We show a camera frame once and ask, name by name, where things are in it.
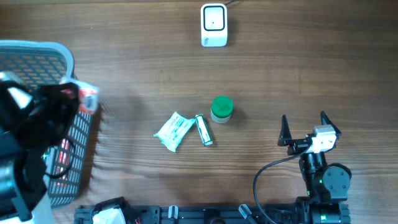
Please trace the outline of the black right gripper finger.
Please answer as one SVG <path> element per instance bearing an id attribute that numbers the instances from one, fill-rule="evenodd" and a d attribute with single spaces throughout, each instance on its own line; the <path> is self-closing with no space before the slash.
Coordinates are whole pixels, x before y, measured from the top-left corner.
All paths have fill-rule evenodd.
<path id="1" fill-rule="evenodd" d="M 341 131 L 334 125 L 334 123 L 328 118 L 326 113 L 324 111 L 320 112 L 320 118 L 321 118 L 321 123 L 322 125 L 331 125 L 333 129 L 335 130 L 336 136 L 340 137 L 341 136 Z"/>
<path id="2" fill-rule="evenodd" d="M 279 139 L 277 142 L 278 146 L 289 146 L 293 142 L 292 140 L 292 135 L 290 133 L 289 129 L 289 124 L 287 121 L 287 117 L 284 114 L 282 116 L 282 122 L 281 122 L 281 129 L 280 129 L 280 134 L 279 134 Z"/>

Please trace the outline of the green lidded jar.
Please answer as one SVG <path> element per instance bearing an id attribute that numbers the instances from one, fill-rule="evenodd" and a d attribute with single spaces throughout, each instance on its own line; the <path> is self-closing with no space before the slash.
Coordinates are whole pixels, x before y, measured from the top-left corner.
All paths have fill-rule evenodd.
<path id="1" fill-rule="evenodd" d="M 230 120 L 234 103 L 228 96 L 217 96 L 211 104 L 211 118 L 216 123 L 226 123 Z"/>

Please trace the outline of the green white small tube box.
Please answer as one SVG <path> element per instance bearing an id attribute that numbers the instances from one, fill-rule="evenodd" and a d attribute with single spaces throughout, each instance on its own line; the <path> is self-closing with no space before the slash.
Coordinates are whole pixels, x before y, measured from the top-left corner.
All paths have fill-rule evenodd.
<path id="1" fill-rule="evenodd" d="M 195 121 L 197 124 L 198 131 L 200 133 L 201 141 L 204 146 L 210 146 L 213 144 L 213 140 L 210 136 L 210 132 L 206 125 L 205 119 L 202 114 L 197 114 L 195 116 Z"/>

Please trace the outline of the mint wet wipes pack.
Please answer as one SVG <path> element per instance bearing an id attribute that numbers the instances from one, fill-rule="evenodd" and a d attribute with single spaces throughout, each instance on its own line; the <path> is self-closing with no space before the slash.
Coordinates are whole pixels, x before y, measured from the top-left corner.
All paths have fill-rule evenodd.
<path id="1" fill-rule="evenodd" d="M 178 145 L 194 123 L 193 118 L 184 118 L 175 111 L 154 137 L 159 138 L 168 150 L 176 152 Z"/>

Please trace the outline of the red patterned small box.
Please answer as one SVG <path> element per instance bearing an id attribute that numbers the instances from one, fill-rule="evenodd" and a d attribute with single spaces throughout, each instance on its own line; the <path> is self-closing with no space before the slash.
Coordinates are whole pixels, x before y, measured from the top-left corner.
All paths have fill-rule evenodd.
<path id="1" fill-rule="evenodd" d="M 79 81 L 74 78 L 63 77 L 60 84 L 74 83 L 79 87 L 78 97 L 80 100 L 79 111 L 86 114 L 95 114 L 99 105 L 99 91 L 97 86 L 86 82 Z"/>

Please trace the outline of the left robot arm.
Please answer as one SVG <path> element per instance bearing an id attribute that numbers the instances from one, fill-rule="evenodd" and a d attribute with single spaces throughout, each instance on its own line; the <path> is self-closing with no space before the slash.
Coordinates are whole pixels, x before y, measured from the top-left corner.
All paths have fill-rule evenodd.
<path id="1" fill-rule="evenodd" d="M 1 223 L 53 223 L 44 177 L 45 151 L 70 141 L 68 130 L 80 107 L 80 87 L 73 82 L 43 85 L 32 91 L 1 80 Z"/>

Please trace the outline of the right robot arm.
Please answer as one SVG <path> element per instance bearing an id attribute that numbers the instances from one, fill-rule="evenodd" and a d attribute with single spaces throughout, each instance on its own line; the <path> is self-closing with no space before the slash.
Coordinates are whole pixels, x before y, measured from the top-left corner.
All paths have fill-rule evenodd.
<path id="1" fill-rule="evenodd" d="M 279 223 L 335 223 L 351 222 L 348 190 L 352 172 L 339 163 L 327 163 L 325 154 L 336 147 L 341 131 L 324 111 L 321 125 L 302 139 L 293 139 L 287 117 L 281 122 L 279 146 L 287 146 L 289 156 L 299 156 L 299 168 L 307 189 L 306 197 L 297 197 L 295 203 L 283 205 L 276 215 Z"/>

